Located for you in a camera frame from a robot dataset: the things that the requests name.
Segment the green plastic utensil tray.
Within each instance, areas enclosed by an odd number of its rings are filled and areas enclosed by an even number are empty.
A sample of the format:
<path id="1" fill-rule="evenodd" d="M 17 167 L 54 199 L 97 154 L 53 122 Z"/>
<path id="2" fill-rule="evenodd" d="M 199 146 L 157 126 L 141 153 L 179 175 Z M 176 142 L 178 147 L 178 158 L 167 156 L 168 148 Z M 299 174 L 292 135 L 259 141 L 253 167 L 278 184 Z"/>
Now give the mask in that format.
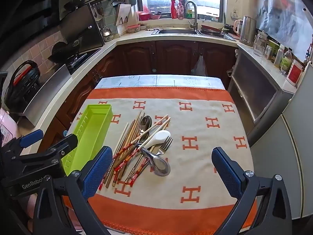
<path id="1" fill-rule="evenodd" d="M 104 139 L 112 121 L 113 113 L 110 104 L 90 104 L 78 118 L 73 131 L 77 136 L 77 147 L 62 158 L 65 173 L 82 170 L 103 146 Z"/>

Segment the cream chopstick red striped end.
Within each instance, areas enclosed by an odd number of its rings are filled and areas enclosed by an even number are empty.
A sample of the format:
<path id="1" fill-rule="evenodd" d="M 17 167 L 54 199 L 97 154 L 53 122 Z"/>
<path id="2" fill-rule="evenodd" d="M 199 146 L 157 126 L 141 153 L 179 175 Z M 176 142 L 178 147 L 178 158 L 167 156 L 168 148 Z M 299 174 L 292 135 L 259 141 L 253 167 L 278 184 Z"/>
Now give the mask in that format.
<path id="1" fill-rule="evenodd" d="M 117 154 L 115 154 L 113 156 L 113 159 L 116 159 L 118 156 L 120 156 L 121 154 L 123 154 L 126 150 L 128 150 L 132 145 L 134 145 L 136 142 L 138 142 L 139 139 L 141 139 L 143 136 L 145 136 L 150 130 L 152 130 L 154 127 L 156 126 L 161 126 L 163 123 L 162 121 L 166 118 L 169 118 L 169 115 L 166 114 L 165 116 L 163 116 L 161 119 L 159 119 L 155 124 L 153 124 L 152 126 L 150 126 L 146 131 L 143 131 L 141 134 L 139 134 L 139 136 L 137 136 L 137 138 L 133 139 L 128 145 L 126 145 L 125 147 L 123 147 Z"/>

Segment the long silver metal spoon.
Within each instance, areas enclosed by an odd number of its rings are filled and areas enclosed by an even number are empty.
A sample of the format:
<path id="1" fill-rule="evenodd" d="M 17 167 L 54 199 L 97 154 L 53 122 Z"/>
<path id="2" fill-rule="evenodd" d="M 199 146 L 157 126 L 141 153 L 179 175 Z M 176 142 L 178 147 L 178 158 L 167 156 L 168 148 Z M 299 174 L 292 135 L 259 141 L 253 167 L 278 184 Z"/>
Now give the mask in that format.
<path id="1" fill-rule="evenodd" d="M 134 138 L 137 138 L 138 136 L 141 136 L 148 128 L 150 128 L 152 125 L 152 118 L 149 115 L 144 116 L 139 125 L 137 126 L 137 129 L 135 131 L 135 136 Z M 135 145 L 132 146 L 132 151 L 135 149 L 135 146 L 137 143 L 142 143 L 144 142 L 149 136 L 149 133 L 146 133 L 144 136 L 142 136 L 140 139 L 138 139 L 135 142 Z"/>

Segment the large steel ladle spoon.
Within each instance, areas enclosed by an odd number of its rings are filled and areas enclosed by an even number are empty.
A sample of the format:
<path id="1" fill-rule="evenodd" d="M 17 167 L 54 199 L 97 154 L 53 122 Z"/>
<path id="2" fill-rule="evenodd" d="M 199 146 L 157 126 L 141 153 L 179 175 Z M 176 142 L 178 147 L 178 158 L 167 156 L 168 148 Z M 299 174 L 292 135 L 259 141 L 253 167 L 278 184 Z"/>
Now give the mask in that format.
<path id="1" fill-rule="evenodd" d="M 153 154 L 144 147 L 141 148 L 141 152 L 150 162 L 151 167 L 154 169 L 155 175 L 159 177 L 165 177 L 170 174 L 170 165 L 164 158 Z"/>

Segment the white ceramic spoon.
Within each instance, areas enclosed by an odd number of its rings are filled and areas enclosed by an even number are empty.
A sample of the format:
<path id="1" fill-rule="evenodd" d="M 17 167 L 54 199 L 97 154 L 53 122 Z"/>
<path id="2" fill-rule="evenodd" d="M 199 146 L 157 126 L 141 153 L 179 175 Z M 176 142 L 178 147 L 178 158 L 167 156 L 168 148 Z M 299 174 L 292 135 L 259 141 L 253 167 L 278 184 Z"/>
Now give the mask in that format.
<path id="1" fill-rule="evenodd" d="M 138 148 L 144 147 L 148 149 L 157 144 L 162 144 L 166 141 L 167 138 L 171 137 L 171 133 L 168 130 L 160 130 L 156 132 L 153 136 L 149 136 L 147 140 L 141 143 Z"/>

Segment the pink appliance at left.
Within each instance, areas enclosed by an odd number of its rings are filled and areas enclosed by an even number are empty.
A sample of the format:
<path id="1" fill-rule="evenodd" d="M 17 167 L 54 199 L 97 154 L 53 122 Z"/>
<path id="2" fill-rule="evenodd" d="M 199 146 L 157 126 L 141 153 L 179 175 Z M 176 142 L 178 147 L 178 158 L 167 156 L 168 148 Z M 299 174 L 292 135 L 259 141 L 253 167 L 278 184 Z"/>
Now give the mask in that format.
<path id="1" fill-rule="evenodd" d="M 13 138 L 19 138 L 21 136 L 17 123 L 3 108 L 1 108 L 0 121 L 1 121 L 1 146 L 4 146 Z"/>

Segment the curved steel splash panel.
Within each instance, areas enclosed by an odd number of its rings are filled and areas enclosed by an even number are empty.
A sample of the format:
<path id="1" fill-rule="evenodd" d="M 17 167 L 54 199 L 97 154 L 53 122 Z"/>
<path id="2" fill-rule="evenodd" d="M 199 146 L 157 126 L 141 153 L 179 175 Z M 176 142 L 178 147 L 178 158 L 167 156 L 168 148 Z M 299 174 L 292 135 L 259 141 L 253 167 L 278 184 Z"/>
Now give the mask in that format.
<path id="1" fill-rule="evenodd" d="M 55 65 L 39 79 L 40 88 L 23 111 L 23 116 L 35 126 L 54 96 L 71 77 L 67 66 Z"/>

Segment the brown bamboo chopstick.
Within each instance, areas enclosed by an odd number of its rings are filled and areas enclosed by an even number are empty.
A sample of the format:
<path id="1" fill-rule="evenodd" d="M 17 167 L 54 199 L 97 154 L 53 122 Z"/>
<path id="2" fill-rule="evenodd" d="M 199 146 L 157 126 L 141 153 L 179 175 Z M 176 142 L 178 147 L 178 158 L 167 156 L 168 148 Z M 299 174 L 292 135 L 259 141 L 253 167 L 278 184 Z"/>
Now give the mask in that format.
<path id="1" fill-rule="evenodd" d="M 111 180 L 115 174 L 114 168 L 118 165 L 118 161 L 122 159 L 122 155 L 125 152 L 124 148 L 128 149 L 128 144 L 131 142 L 133 137 L 133 130 L 136 127 L 136 120 L 133 120 L 132 123 L 129 125 L 128 130 L 124 132 L 122 135 L 121 140 L 119 141 L 118 148 L 115 153 L 115 157 L 113 158 L 112 164 L 109 168 L 107 178 L 105 180 L 105 187 L 109 188 L 111 184 Z"/>

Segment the silver metal fork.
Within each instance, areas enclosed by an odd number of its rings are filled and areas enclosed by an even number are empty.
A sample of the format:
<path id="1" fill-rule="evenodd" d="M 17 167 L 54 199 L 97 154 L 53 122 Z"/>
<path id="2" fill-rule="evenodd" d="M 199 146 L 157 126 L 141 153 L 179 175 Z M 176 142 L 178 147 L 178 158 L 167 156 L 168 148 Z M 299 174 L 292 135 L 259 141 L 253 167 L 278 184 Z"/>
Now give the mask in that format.
<path id="1" fill-rule="evenodd" d="M 172 137 L 169 137 L 166 139 L 166 141 L 162 144 L 159 144 L 159 148 L 157 149 L 157 153 L 156 155 L 161 156 L 163 154 L 165 154 L 165 152 L 169 149 L 169 147 L 171 146 L 173 139 Z M 147 167 L 150 166 L 150 162 L 148 161 L 148 159 L 142 163 L 142 165 L 139 167 L 139 169 L 135 172 L 136 175 L 139 175 L 143 172 L 143 170 Z"/>

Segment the grey metal side cabinet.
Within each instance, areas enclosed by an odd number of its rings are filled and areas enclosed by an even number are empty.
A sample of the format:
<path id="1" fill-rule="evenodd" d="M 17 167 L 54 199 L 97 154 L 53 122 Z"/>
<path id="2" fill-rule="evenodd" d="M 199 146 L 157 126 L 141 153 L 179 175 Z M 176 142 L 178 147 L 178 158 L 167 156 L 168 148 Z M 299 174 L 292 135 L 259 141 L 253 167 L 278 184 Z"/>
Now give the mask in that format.
<path id="1" fill-rule="evenodd" d="M 238 45 L 238 57 L 228 87 L 248 143 L 253 146 L 274 124 L 296 92 L 277 67 L 257 56 L 251 47 Z"/>

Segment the green label plastic bottle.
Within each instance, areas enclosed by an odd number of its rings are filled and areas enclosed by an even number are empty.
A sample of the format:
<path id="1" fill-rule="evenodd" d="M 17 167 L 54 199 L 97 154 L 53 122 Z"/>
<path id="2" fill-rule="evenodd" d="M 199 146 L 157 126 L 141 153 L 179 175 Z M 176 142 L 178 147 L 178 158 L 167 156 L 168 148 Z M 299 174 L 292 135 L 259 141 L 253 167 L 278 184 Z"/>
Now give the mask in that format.
<path id="1" fill-rule="evenodd" d="M 288 48 L 288 50 L 283 54 L 280 63 L 280 73 L 283 75 L 287 75 L 291 64 L 293 61 L 292 49 Z"/>

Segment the stainless steel sink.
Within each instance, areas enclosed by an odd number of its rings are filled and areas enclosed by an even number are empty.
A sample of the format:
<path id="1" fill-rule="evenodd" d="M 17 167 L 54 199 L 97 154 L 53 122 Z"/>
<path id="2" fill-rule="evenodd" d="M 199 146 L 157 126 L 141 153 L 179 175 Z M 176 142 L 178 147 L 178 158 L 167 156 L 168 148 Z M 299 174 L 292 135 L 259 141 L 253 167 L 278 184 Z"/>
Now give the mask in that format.
<path id="1" fill-rule="evenodd" d="M 198 32 L 193 29 L 156 29 L 152 34 L 195 34 Z"/>

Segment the red spray bottle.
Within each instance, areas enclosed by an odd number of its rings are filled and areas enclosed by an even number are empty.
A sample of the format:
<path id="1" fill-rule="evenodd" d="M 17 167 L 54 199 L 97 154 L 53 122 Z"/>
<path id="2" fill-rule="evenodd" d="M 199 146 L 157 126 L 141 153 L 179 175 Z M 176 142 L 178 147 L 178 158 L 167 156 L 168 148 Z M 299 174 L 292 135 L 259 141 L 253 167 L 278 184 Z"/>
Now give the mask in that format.
<path id="1" fill-rule="evenodd" d="M 177 18 L 176 0 L 171 0 L 171 18 Z"/>

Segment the steel electric kettle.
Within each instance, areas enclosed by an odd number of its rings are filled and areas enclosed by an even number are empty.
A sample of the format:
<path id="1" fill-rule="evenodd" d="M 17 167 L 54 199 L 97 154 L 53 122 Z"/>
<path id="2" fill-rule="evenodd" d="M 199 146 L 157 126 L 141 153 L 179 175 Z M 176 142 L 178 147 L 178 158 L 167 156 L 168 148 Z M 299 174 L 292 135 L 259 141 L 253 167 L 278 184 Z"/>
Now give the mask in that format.
<path id="1" fill-rule="evenodd" d="M 250 47 L 253 46 L 256 34 L 256 23 L 255 19 L 249 16 L 244 16 L 239 39 L 241 43 Z"/>

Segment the pink soap bottle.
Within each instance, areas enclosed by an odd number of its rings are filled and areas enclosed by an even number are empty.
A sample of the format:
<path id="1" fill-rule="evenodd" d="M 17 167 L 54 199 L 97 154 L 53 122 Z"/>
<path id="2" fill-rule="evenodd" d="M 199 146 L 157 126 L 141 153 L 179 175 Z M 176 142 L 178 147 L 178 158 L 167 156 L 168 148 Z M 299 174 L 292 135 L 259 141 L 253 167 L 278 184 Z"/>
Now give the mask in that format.
<path id="1" fill-rule="evenodd" d="M 183 20 L 183 10 L 184 10 L 183 0 L 179 0 L 178 6 L 177 6 L 177 18 L 179 20 Z"/>

